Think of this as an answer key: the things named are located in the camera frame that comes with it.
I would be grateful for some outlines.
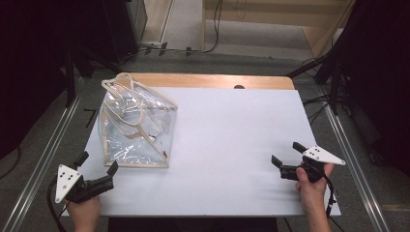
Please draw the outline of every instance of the metal rail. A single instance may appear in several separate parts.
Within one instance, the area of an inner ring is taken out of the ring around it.
[[[323,86],[319,87],[319,92],[321,95],[327,94]],[[367,210],[371,223],[373,224],[374,231],[391,231],[373,194],[373,191],[371,190],[370,185],[367,182],[366,176],[356,159],[356,155],[353,152],[353,149],[350,145],[349,140],[347,139],[338,116],[334,115],[330,107],[326,107],[326,114],[335,132],[337,142],[340,145],[341,151],[344,154],[346,163],[350,169],[350,172],[352,173],[352,177],[356,184],[356,187],[359,190],[359,194],[361,195],[362,200],[365,204],[365,208]]]
[[[57,127],[55,128],[53,134],[48,140],[47,145],[45,146],[43,154],[40,157],[36,168],[34,169],[23,191],[20,193],[20,196],[16,200],[15,207],[13,208],[9,219],[7,220],[6,225],[3,228],[3,232],[18,231],[21,223],[25,218],[25,215],[30,208],[31,203],[33,202],[34,197],[36,196],[40,184],[43,181],[45,172],[49,168],[49,165],[54,158],[58,145],[60,144],[61,139],[66,132],[66,129],[75,113],[78,103],[80,102],[81,95],[87,84],[88,81],[85,81],[85,79],[82,77],[78,80],[76,85],[78,87],[78,94],[75,96],[72,105],[64,110],[63,115],[61,116],[61,119],[57,124]]]

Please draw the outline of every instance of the clear plastic bag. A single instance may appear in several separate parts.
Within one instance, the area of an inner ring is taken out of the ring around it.
[[[103,80],[100,113],[105,165],[168,167],[177,105],[127,73]]]

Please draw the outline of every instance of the white table surface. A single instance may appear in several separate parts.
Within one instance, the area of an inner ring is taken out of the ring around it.
[[[271,155],[298,165],[315,140],[295,90],[155,88],[178,104],[169,168],[120,167],[101,195],[110,217],[284,217],[302,215],[295,182],[280,178]],[[95,124],[78,169],[105,175]],[[327,203],[329,190],[325,195]],[[332,215],[340,215],[338,204]]]

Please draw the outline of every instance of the person's hand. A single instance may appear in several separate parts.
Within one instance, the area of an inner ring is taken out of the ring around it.
[[[75,232],[91,232],[97,229],[101,210],[99,196],[80,204],[73,202],[67,204],[67,211],[73,221]]]
[[[326,163],[324,166],[326,176],[330,176],[334,165]],[[308,174],[302,167],[296,169],[299,181],[296,189],[301,193],[302,207],[307,214],[309,231],[330,231],[329,222],[325,212],[324,196],[326,191],[326,180],[321,178],[315,183],[308,180]]]

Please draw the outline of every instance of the black cable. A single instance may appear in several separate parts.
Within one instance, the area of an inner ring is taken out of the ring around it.
[[[331,215],[331,210],[333,207],[333,204],[336,203],[335,199],[334,199],[334,188],[333,188],[333,184],[331,182],[331,180],[328,178],[328,176],[326,176],[326,173],[317,170],[314,166],[305,163],[306,166],[308,166],[311,170],[313,170],[314,172],[316,172],[316,174],[321,175],[323,178],[325,178],[326,183],[328,184],[329,187],[329,191],[331,192],[330,196],[329,196],[329,201],[328,201],[328,207],[326,208],[326,217],[329,218]]]
[[[319,114],[326,108],[326,106],[328,106],[328,103],[325,103],[322,105],[322,107],[320,107],[320,109],[318,111],[316,111],[316,113],[310,115],[309,117],[307,117],[308,119],[310,119],[311,117],[313,117],[313,119],[310,121],[310,125],[313,125],[313,122],[316,120],[316,118],[319,116]]]
[[[67,207],[69,207],[70,203],[72,203],[71,201],[69,201],[69,203],[67,203],[67,205],[64,207],[64,209],[60,212],[60,214],[58,215],[58,218],[60,219],[60,217],[63,215],[63,213],[67,210]]]
[[[287,221],[287,218],[284,217],[283,219],[284,219],[284,222],[285,222],[286,225],[287,225],[287,229],[289,230],[289,232],[292,232],[292,227],[290,227],[290,224],[289,224],[289,221]]]
[[[332,217],[329,217],[329,218],[340,229],[340,231],[344,232],[344,230],[341,228],[341,226],[339,224],[337,224],[337,222]]]
[[[48,186],[48,189],[47,189],[47,205],[48,205],[48,209],[51,212],[51,215],[52,215],[55,223],[57,224],[58,230],[60,232],[66,232],[66,229],[64,228],[63,224],[61,224],[61,221],[59,220],[59,218],[55,214],[54,208],[53,208],[52,203],[51,203],[51,190],[52,190],[52,188],[54,187],[54,185],[56,183],[57,183],[57,176],[54,177],[54,179],[51,181],[50,185]]]
[[[214,42],[214,46],[208,50],[183,50],[183,49],[168,49],[168,48],[154,48],[154,47],[150,47],[150,48],[146,48],[143,50],[139,50],[136,54],[139,53],[143,53],[146,51],[152,51],[152,50],[156,50],[156,51],[181,51],[181,52],[198,52],[198,53],[208,53],[211,52],[213,50],[215,50],[215,48],[217,48],[217,46],[220,43],[220,13],[222,12],[222,0],[219,0],[219,2],[217,3],[217,7],[215,8],[215,12],[214,12],[214,29],[215,29],[215,34],[216,34],[216,39]]]
[[[305,62],[306,61],[309,61],[309,60],[314,60],[314,62],[317,60],[317,58],[308,58],[308,59],[306,59],[306,60],[304,60],[303,62],[302,62],[302,65],[301,65],[301,67],[305,64]],[[306,74],[306,75],[308,75],[308,76],[310,76],[310,77],[314,77],[314,75],[311,75],[311,74],[309,74],[309,73],[307,73],[307,72],[304,72],[304,74]]]
[[[327,101],[330,96],[331,95],[322,95],[322,96],[319,96],[319,97],[314,98],[314,99],[306,100],[306,101],[303,102],[303,105],[305,106],[307,104],[314,103],[314,102]]]
[[[20,147],[18,146],[17,147],[17,159],[15,160],[15,163],[8,171],[6,171],[4,174],[0,176],[0,180],[3,179],[3,177],[9,175],[15,169],[15,167],[18,165],[18,162],[20,161],[20,158],[21,158],[21,150],[20,150]]]

